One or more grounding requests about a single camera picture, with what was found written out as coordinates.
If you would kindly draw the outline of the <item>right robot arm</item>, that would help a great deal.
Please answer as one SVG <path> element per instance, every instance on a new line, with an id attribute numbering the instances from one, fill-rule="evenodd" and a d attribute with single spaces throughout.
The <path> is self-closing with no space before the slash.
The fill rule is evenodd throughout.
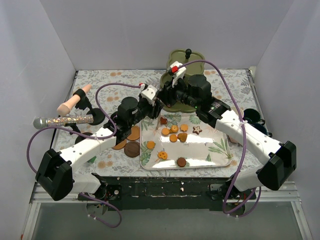
<path id="1" fill-rule="evenodd" d="M 195 109 L 197 117 L 214 129 L 225 133 L 251 152 L 259 165 L 234 173 L 213 193 L 237 199 L 247 190 L 266 187 L 277 191 L 297 167 L 297 147 L 291 142 L 282 143 L 262 133 L 249 123 L 240 120 L 226 103 L 213 97 L 211 84 L 204 75 L 192 75 L 185 83 L 176 85 L 167 81 L 157 94 L 167 107 L 181 103 Z"/>

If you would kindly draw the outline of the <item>brown star cookie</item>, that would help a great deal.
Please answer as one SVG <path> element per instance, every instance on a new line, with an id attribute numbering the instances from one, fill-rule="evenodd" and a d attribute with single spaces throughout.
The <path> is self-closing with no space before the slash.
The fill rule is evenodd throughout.
<path id="1" fill-rule="evenodd" d="M 166 125 L 167 123 L 168 123 L 168 119 L 167 118 L 164 118 L 164 117 L 160 118 L 160 124 L 161 125 Z"/>

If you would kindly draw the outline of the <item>orange flower cookie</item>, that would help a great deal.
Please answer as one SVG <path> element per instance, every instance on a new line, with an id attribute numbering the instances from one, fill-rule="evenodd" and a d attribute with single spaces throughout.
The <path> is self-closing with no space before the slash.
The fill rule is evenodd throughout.
<path id="1" fill-rule="evenodd" d="M 182 125 L 180 126 L 180 130 L 181 130 L 182 132 L 186 132 L 188 129 L 189 129 L 189 127 L 188 127 L 187 124 L 182 124 Z"/>

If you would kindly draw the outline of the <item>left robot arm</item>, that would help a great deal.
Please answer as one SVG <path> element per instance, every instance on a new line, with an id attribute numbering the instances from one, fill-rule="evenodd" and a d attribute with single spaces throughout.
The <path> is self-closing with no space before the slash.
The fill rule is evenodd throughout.
<path id="1" fill-rule="evenodd" d="M 70 193 L 88 193 L 95 200 L 103 199 L 107 191 L 102 178 L 94 173 L 79 175 L 76 171 L 93 157 L 125 140 L 131 134 L 132 127 L 145 117 L 156 119 L 163 107 L 159 99 L 150 104 L 143 97 L 124 98 L 110 120 L 96 133 L 61 151 L 46 151 L 36 181 L 55 201 Z"/>

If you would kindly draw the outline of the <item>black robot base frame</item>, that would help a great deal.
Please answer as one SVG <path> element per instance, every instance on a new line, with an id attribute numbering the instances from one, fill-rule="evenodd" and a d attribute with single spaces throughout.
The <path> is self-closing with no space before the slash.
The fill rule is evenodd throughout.
<path id="1" fill-rule="evenodd" d="M 119 210 L 209 209 L 220 211 L 224 195 L 217 189 L 223 177 L 115 177 L 99 176 L 93 197 Z"/>

